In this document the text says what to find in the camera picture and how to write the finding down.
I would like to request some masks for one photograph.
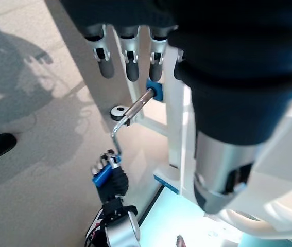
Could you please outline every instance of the blue bracket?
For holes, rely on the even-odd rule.
[[[171,191],[173,191],[176,194],[179,194],[179,190],[174,188],[172,185],[169,183],[166,183],[163,179],[159,178],[158,176],[154,175],[155,180],[163,184],[165,187],[169,188]]]
[[[153,89],[155,91],[155,96],[153,97],[154,100],[162,102],[164,97],[163,97],[163,85],[159,82],[155,82],[150,80],[149,78],[147,79],[146,83],[147,89]]]
[[[112,168],[109,162],[107,162],[106,166],[92,178],[93,183],[96,187],[100,188],[109,178],[111,174]]]

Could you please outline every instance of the metal rod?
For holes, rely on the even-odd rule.
[[[154,90],[148,89],[147,92],[142,95],[124,114],[124,117],[114,126],[111,132],[111,138],[114,142],[115,148],[118,152],[118,155],[121,156],[122,149],[116,138],[116,133],[128,120],[131,120],[141,109],[142,107],[154,96]]]
[[[129,119],[132,119],[152,97],[154,97],[154,90],[148,89],[144,95],[142,95],[135,103],[133,103],[133,105],[125,112],[124,115]]]

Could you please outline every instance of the beige floor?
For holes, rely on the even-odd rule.
[[[0,246],[82,246],[100,207],[89,167],[113,147],[110,107],[130,103],[123,71],[103,79],[58,2],[46,2],[62,36],[42,0],[0,0],[0,133],[18,138],[0,158]],[[118,136],[126,201],[143,211],[167,140],[138,125]]]

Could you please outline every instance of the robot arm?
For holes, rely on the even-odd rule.
[[[195,196],[206,213],[223,209],[247,185],[259,148],[292,100],[292,2],[61,2],[107,78],[104,24],[118,31],[131,81],[139,74],[140,25],[151,27],[153,80],[167,41],[179,48],[174,74],[192,90],[196,120]]]

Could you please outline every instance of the robotic hand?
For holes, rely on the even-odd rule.
[[[167,42],[179,48],[174,75],[192,90],[196,120],[195,196],[206,213],[223,209],[245,188],[292,100],[292,1],[61,2],[107,78],[104,24],[118,32],[131,81],[139,74],[140,25],[151,27],[152,80],[160,78]]]
[[[122,170],[120,155],[108,150],[91,170],[102,209],[85,236],[84,246],[140,246],[138,211],[135,206],[123,205],[129,181]]]

